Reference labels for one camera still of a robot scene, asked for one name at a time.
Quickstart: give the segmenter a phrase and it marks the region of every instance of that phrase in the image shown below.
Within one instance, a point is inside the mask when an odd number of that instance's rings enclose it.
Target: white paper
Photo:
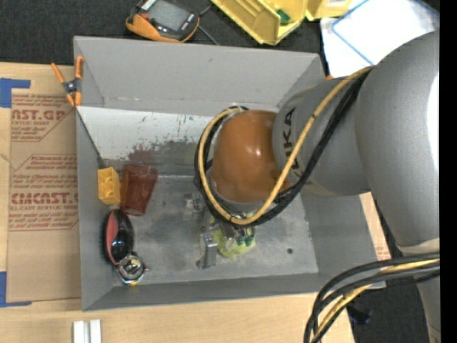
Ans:
[[[321,19],[324,54],[334,77],[375,65],[402,44],[436,28],[432,10],[415,0],[366,0],[361,5],[364,1],[353,0],[339,19]]]

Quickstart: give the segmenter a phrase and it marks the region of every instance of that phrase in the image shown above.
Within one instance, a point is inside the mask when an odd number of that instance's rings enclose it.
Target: bin floor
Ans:
[[[318,271],[300,197],[276,218],[256,228],[256,246],[236,258],[218,253],[216,266],[199,269],[202,213],[184,219],[185,194],[196,193],[191,177],[159,177],[145,215],[131,216],[134,249],[150,271],[142,284],[234,279]]]

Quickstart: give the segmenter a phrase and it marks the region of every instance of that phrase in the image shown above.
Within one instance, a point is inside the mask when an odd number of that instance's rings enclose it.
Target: blue tape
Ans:
[[[30,88],[30,80],[0,78],[0,107],[11,108],[11,90]]]
[[[30,304],[31,302],[6,303],[6,272],[0,272],[0,307],[26,306]]]

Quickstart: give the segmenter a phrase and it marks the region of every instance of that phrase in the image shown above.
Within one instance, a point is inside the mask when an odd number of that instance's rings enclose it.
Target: black device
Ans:
[[[198,13],[169,0],[140,0],[130,11],[127,29],[153,41],[185,42],[199,25]]]

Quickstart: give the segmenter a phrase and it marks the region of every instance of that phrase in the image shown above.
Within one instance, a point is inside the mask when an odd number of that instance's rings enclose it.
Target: white label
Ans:
[[[326,7],[332,7],[332,6],[345,6],[347,5],[348,0],[328,0]]]

